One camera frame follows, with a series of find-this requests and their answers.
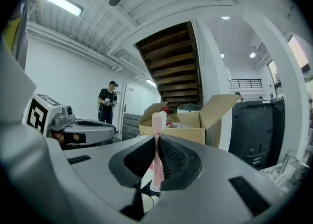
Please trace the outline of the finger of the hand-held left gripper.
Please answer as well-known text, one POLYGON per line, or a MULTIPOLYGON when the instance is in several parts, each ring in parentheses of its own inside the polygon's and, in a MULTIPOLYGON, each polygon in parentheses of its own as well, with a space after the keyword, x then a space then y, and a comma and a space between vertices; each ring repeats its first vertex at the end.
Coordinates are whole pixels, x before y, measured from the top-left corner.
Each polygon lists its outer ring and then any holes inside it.
POLYGON ((101 121, 75 119, 64 127, 62 132, 66 145, 87 147, 111 139, 116 128, 101 121))

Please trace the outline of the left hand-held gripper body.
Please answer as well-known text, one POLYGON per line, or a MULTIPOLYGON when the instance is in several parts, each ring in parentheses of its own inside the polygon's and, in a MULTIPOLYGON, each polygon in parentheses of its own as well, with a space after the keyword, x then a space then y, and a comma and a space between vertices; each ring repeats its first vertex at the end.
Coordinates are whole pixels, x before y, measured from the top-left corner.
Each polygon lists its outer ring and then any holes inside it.
POLYGON ((50 131, 62 131, 75 119, 71 106, 62 105, 48 95, 35 93, 30 99, 26 124, 48 136, 50 131))

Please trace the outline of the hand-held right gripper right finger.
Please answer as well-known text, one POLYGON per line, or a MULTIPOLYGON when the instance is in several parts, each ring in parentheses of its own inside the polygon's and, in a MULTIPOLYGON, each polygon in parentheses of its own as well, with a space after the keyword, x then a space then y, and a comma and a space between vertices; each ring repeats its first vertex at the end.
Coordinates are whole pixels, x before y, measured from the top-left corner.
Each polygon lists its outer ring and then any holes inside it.
POLYGON ((194 150, 202 160, 198 177, 185 189, 162 191, 156 205, 143 217, 145 224, 241 224, 254 215, 242 200, 230 179, 243 177, 258 192, 253 204, 265 201, 269 206, 280 203, 280 190, 259 171, 235 155, 211 146, 178 137, 173 141, 194 150))

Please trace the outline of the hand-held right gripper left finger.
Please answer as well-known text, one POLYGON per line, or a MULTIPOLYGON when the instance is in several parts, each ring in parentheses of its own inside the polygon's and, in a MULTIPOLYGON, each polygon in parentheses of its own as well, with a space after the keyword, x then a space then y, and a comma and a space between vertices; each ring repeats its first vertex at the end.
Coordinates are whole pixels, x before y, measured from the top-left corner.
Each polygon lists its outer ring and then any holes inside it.
POLYGON ((143 144, 145 136, 63 151, 55 139, 20 123, 0 125, 0 166, 8 181, 13 223, 126 224, 139 221, 155 205, 141 192, 150 169, 131 188, 109 170, 111 157, 143 144))

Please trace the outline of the person's left hand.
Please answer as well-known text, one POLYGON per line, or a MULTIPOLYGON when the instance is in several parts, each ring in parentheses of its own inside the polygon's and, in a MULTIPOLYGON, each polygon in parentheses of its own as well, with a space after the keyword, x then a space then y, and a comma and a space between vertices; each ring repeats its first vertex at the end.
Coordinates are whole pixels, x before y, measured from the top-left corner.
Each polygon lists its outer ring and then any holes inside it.
POLYGON ((56 139, 62 150, 77 149, 82 143, 86 143, 85 134, 64 133, 62 131, 52 131, 52 138, 56 139))

